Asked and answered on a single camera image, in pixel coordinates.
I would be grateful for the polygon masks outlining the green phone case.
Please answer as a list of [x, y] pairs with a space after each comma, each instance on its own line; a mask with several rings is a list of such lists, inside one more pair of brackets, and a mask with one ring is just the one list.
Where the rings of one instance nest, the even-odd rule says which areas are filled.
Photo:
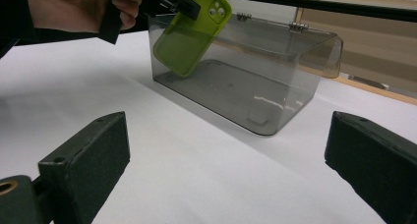
[[154, 57], [173, 73], [188, 77], [232, 15], [227, 0], [193, 0], [200, 5], [193, 20], [177, 13], [153, 45]]

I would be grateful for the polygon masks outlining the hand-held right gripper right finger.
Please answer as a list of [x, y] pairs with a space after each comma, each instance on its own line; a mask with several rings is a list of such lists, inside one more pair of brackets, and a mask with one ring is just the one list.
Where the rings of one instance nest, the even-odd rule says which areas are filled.
[[387, 224], [417, 224], [416, 143], [335, 111], [325, 161]]

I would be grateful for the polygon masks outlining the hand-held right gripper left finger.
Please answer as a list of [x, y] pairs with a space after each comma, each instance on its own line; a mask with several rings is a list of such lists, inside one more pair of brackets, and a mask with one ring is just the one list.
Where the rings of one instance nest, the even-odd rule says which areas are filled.
[[126, 115], [102, 116], [38, 162], [55, 224], [91, 224], [130, 162]]

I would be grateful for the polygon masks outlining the transparent grey lidded box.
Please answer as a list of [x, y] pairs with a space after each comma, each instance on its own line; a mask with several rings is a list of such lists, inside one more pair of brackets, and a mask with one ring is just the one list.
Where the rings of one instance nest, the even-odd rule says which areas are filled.
[[339, 74], [335, 33], [234, 15], [188, 77], [158, 61], [152, 48], [172, 16], [149, 22], [153, 79], [261, 136], [276, 134], [314, 97], [321, 78]]

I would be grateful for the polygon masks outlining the black horizontal bar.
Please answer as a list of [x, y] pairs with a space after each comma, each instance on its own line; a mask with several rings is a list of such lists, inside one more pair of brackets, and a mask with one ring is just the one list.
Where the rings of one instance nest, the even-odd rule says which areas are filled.
[[306, 8], [311, 10], [319, 10], [340, 14], [348, 14], [355, 16], [371, 17], [378, 19], [402, 21], [408, 23], [417, 23], [417, 11], [402, 9], [402, 8], [390, 8], [390, 7], [378, 7], [363, 4], [349, 4], [333, 1], [323, 0], [246, 0], [253, 2], [261, 2], [274, 5], [290, 6], [297, 8]]

